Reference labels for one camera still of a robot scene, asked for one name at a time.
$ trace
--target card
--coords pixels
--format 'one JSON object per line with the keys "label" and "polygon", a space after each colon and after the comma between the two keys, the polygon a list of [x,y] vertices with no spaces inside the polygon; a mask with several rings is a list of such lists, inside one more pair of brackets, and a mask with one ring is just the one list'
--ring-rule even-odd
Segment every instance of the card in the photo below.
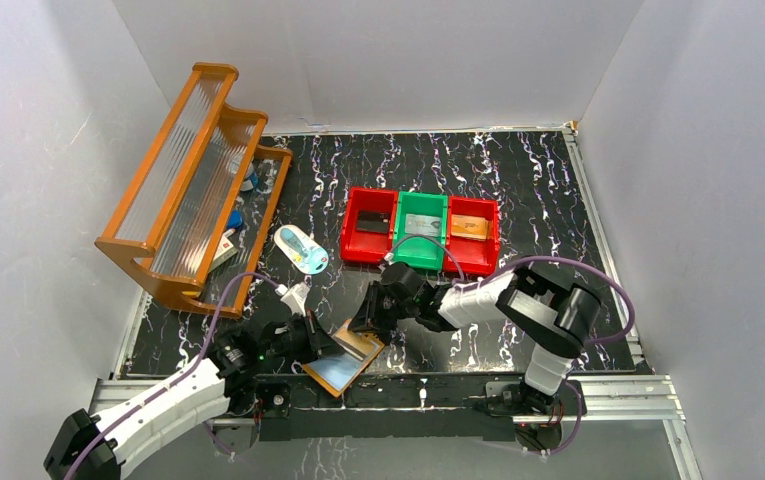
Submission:
{"label": "card", "polygon": [[314,378],[327,392],[340,397],[358,374],[363,372],[385,347],[373,335],[353,333],[347,330],[348,319],[332,338],[347,353],[337,357],[325,357],[306,363],[303,370]]}
{"label": "card", "polygon": [[371,212],[359,210],[356,230],[359,232],[388,233],[391,225],[391,214],[386,212]]}
{"label": "card", "polygon": [[485,240],[488,238],[489,222],[485,218],[469,215],[451,215],[450,220],[452,220],[450,235],[474,240]]}
{"label": "card", "polygon": [[437,237],[441,235],[441,218],[430,215],[406,214],[406,233]]}

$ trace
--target bottle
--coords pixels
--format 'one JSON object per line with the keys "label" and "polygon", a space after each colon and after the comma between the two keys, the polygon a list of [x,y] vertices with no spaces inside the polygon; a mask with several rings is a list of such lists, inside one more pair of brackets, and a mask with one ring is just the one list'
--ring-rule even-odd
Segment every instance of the bottle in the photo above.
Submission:
{"label": "bottle", "polygon": [[241,184],[241,191],[248,192],[257,186],[258,175],[256,175],[255,169],[252,167],[252,163],[250,163],[249,168],[247,168],[247,173],[244,175],[244,183]]}
{"label": "bottle", "polygon": [[[235,155],[229,161],[229,174],[232,176],[236,175],[239,168],[241,168],[241,156]],[[247,167],[247,173],[244,174],[244,183],[241,184],[241,191],[248,192],[257,186],[258,175],[255,174],[255,168],[253,167],[252,162],[250,162],[249,167]]]}

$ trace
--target black marble surface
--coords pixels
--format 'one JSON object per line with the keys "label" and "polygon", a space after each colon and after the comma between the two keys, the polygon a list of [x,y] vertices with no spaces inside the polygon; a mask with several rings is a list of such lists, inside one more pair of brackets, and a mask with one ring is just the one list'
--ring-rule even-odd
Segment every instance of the black marble surface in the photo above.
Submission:
{"label": "black marble surface", "polygon": [[[331,261],[322,273],[304,276],[269,241],[258,270],[288,286],[308,283],[306,306],[330,332],[355,314],[364,286],[378,277],[374,266],[344,265],[338,255],[347,195],[354,186],[492,198],[500,205],[500,265],[517,256],[553,254],[603,267],[560,132],[289,136],[262,143],[294,152],[270,234],[280,225],[297,225],[330,252]],[[259,165],[259,174],[260,191],[240,196],[238,203],[253,225],[266,205],[268,178],[275,175],[272,162]],[[241,245],[255,237],[253,230],[236,235]],[[243,270],[243,253],[216,271],[221,281]],[[438,273],[429,277],[435,280]],[[605,299],[596,335],[620,330],[608,288],[583,278]],[[210,282],[206,299],[216,303],[219,284]],[[245,310],[253,325],[287,314],[287,307],[260,282],[253,285]],[[199,351],[206,324],[202,315],[151,303],[122,377],[172,374]],[[453,334],[426,331],[412,320],[400,325],[369,373],[521,371],[532,350],[532,342],[508,322],[474,324]],[[579,368],[586,371],[635,369],[625,342],[590,347],[582,359]],[[298,372],[299,365],[283,364],[279,371]]]}

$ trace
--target blue item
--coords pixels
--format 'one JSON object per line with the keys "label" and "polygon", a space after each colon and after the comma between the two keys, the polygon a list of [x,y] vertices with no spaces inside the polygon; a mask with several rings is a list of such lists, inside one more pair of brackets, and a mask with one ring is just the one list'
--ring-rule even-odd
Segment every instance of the blue item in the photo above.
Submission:
{"label": "blue item", "polygon": [[242,226],[244,226],[244,219],[241,218],[241,212],[232,210],[232,213],[229,214],[229,221],[226,222],[226,230],[230,228],[238,230]]}

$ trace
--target green box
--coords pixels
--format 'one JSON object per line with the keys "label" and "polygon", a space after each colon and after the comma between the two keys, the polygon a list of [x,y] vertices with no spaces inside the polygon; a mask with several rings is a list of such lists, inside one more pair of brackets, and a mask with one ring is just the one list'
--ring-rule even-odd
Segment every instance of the green box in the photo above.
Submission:
{"label": "green box", "polygon": [[[397,199],[397,223],[394,226],[394,244],[406,233],[406,215],[430,215],[441,219],[438,242],[444,245],[447,239],[447,197],[428,193],[400,192]],[[444,251],[437,245],[423,238],[406,240],[394,252],[394,260],[406,262],[412,268],[441,270]]]}

